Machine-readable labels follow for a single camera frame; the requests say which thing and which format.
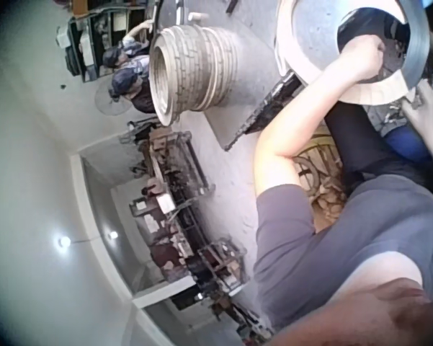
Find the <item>hand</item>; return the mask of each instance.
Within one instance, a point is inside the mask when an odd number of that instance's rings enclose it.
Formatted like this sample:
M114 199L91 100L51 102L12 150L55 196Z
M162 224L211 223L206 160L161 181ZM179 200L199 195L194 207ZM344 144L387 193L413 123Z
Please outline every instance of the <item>hand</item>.
M433 134L433 91L426 79L419 82L416 88L423 104L414 109L407 100L402 100L402 110L410 123L422 136Z
M149 32L152 32L152 28L153 28L153 19L147 19L144 22L141 23L141 26L144 29L147 29Z
M343 77L357 83L377 76L383 67L385 46L376 35L357 36L344 46L338 58Z

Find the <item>workbench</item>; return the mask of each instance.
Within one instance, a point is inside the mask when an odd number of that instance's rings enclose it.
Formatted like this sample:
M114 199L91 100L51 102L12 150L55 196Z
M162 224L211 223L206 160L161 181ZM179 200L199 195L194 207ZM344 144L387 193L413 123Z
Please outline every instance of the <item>workbench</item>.
M221 104L205 111L221 147L228 151L246 133L264 128L283 108L286 100L301 86L293 73L282 78L274 56L277 2L239 1L231 14L230 0L182 0L184 23L190 12L209 15L205 27L222 27L236 37L237 78ZM164 0L159 29L177 22L175 0Z

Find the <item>sleeve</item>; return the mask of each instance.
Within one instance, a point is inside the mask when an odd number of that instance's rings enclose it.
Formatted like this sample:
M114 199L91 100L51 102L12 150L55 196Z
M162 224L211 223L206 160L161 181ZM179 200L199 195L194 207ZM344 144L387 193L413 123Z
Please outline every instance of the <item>sleeve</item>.
M279 291L285 287L282 282L291 276L314 237L313 211L305 191L298 185L268 189L256 203L259 228L254 278L259 300L271 310L269 302L283 296Z

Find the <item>wooden plank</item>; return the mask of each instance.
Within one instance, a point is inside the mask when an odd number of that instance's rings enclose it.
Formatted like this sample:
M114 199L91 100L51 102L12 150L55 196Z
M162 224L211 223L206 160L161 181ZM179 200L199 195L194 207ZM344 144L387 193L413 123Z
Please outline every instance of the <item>wooden plank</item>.
M88 0L73 0L72 12L75 17L82 17L88 14Z

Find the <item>dark pants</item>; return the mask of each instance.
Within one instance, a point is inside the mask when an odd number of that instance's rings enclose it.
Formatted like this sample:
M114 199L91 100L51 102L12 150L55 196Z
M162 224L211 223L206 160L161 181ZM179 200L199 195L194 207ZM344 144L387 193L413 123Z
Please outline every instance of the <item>dark pants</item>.
M396 174L433 193L433 167L418 165L398 155L373 128L362 106L338 102L325 117L343 163L348 195L383 174Z

